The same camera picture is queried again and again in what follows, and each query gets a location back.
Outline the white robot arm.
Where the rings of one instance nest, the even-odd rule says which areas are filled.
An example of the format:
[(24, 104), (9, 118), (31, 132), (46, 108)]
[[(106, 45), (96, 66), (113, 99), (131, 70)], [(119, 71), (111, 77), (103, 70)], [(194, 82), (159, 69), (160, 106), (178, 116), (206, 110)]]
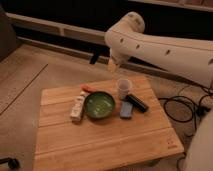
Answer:
[(143, 18), (129, 12), (106, 31), (113, 69), (133, 56), (206, 88), (213, 87), (213, 41), (153, 36), (144, 30)]

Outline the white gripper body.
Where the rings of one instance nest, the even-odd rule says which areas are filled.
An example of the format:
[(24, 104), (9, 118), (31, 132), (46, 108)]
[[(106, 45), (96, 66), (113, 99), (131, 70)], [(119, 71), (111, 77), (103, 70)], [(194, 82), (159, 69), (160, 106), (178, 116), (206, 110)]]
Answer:
[(115, 72), (127, 60), (128, 60), (128, 57), (124, 54), (120, 54), (120, 53), (111, 54), (108, 61), (108, 70), (110, 72)]

